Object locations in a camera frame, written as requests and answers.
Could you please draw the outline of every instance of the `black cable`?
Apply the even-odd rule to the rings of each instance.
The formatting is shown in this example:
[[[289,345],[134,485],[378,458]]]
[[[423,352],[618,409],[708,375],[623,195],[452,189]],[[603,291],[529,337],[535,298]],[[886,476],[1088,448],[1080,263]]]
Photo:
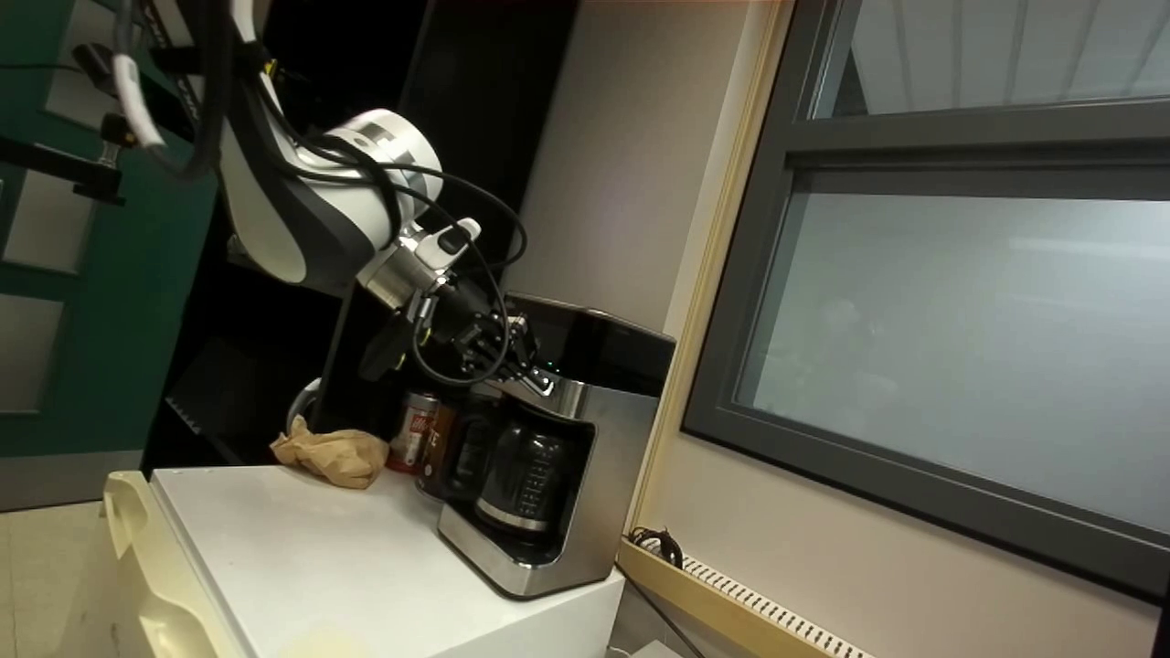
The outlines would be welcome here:
[[[151,30],[151,44],[161,44],[163,52],[177,52],[177,40],[163,30],[163,18],[161,18],[159,2],[152,0],[138,2],[138,12],[144,12],[144,24]],[[177,95],[179,95],[179,104],[188,111],[188,115],[199,115],[199,101],[201,98],[194,95],[191,78],[171,78],[171,85],[177,85]]]
[[[265,73],[256,73],[256,92],[261,92],[261,98],[265,98],[265,111],[272,114],[272,122],[279,123],[279,131],[280,131],[295,148],[307,148],[307,152],[316,152],[316,158],[323,158],[323,159],[334,159],[334,164],[343,164],[343,167],[357,167],[357,159],[350,158],[350,148],[338,152],[338,148],[327,148],[327,146],[323,146],[323,135],[295,135],[295,128],[289,123],[289,115],[285,115],[285,111],[279,104],[276,92],[272,92],[268,85],[261,85],[261,78],[265,78]]]
[[[429,195],[419,195],[419,189],[414,189],[414,187],[399,187],[399,181],[391,181],[391,187],[394,187],[399,195],[419,200],[429,211],[436,211],[436,214],[441,219],[438,226],[452,226],[452,223],[458,223],[452,211],[441,208],[436,197],[429,197]]]
[[[438,385],[450,385],[450,386],[477,386],[477,385],[484,385],[484,381],[489,381],[492,374],[501,374],[501,365],[505,365],[505,357],[507,357],[507,352],[512,352],[512,324],[507,324],[507,297],[505,297],[505,288],[501,288],[501,280],[489,274],[489,265],[488,265],[488,258],[484,258],[484,253],[479,253],[479,246],[471,241],[471,254],[484,263],[484,274],[488,274],[488,284],[489,284],[489,291],[492,291],[492,310],[501,313],[501,327],[505,327],[505,337],[501,337],[501,345],[497,345],[497,357],[488,365],[488,368],[479,368],[479,374],[471,374],[471,375],[450,375],[450,374],[438,374],[429,357],[423,357],[423,340],[419,340],[419,324],[408,331],[408,353],[414,353],[414,360],[429,374],[429,375],[436,375]]]
[[[219,167],[219,140],[227,123],[227,95],[234,79],[234,30],[227,0],[201,0],[206,6],[206,44],[201,44],[201,73],[206,98],[199,111],[194,152],[184,164],[171,164],[152,146],[148,148],[163,172],[177,178],[201,178]],[[116,2],[115,52],[134,52],[134,0]]]
[[[497,197],[492,189],[466,178],[466,176],[452,176],[452,172],[438,172],[438,167],[419,167],[419,164],[407,164],[407,159],[386,159],[384,167],[399,167],[399,172],[419,172],[419,176],[436,176],[441,181],[452,181],[452,187],[466,187],[471,195],[479,195],[484,200],[489,200],[514,230],[514,253],[507,248],[507,254],[501,258],[501,265],[514,263],[522,253],[525,253],[525,226],[520,223],[520,211]]]
[[[669,631],[672,631],[676,638],[687,643],[691,655],[706,658],[706,655],[697,652],[697,643],[658,607],[658,599],[656,599],[645,583],[636,583],[628,574],[625,574],[625,583],[633,583],[633,591],[669,624]]]
[[[366,176],[366,181],[378,189],[379,204],[386,208],[391,241],[394,241],[401,235],[407,219],[401,219],[399,195],[394,195],[399,187],[391,181],[391,176],[366,148],[357,148],[338,135],[323,135],[323,146],[355,158],[355,167]]]

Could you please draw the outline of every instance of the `window frame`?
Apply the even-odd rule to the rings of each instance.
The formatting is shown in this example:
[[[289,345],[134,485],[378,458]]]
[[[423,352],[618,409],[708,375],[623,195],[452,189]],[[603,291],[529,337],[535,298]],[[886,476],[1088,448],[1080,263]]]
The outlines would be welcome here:
[[[954,469],[843,437],[735,402],[762,318],[762,269],[786,265],[803,189],[1029,195],[1170,200],[1170,98],[1112,104],[948,111],[897,115],[808,115],[823,101],[831,47],[856,0],[798,2],[780,58],[730,253],[694,368],[685,431],[858,493],[967,538],[1164,599],[1170,538]]]

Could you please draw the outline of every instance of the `window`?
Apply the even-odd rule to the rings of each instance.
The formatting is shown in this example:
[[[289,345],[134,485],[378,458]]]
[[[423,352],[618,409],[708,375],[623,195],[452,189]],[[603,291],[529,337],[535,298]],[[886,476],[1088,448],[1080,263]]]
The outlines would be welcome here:
[[[685,423],[1160,599],[1170,2],[798,2]]]

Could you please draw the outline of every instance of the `white wall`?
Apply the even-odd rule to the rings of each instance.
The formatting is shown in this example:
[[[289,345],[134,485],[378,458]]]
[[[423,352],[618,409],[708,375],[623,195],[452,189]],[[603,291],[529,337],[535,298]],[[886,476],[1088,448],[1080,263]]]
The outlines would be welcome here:
[[[512,291],[592,304],[681,337],[735,115],[750,0],[580,0],[522,219]],[[1155,610],[981,542],[817,485],[676,426],[645,524],[873,655],[1148,655]]]

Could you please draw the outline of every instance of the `small object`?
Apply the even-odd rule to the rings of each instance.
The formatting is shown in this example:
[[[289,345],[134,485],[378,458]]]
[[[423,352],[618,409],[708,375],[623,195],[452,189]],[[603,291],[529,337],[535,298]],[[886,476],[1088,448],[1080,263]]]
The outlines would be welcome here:
[[[445,497],[477,502],[501,436],[497,402],[479,397],[466,409],[458,437],[445,446]]]
[[[429,431],[416,452],[416,476],[423,480],[423,488],[445,471],[445,459],[452,448],[452,423],[458,423],[452,404],[445,402],[430,404]]]
[[[650,530],[650,526],[636,526],[625,535],[633,543],[658,550],[667,563],[685,570],[685,548],[676,538],[669,538],[669,530]]]
[[[386,443],[368,431],[327,431],[316,436],[305,416],[272,443],[272,452],[285,469],[305,469],[343,488],[366,488],[386,459]]]
[[[323,402],[323,375],[316,375],[316,381],[307,381],[301,392],[295,392],[295,397],[289,402],[289,409],[285,409],[285,423],[294,426],[294,420],[295,416],[305,416],[311,404],[319,404]]]
[[[407,393],[401,426],[391,437],[386,469],[394,471],[423,471],[423,448],[438,452],[452,426],[452,409],[441,404],[436,393]]]

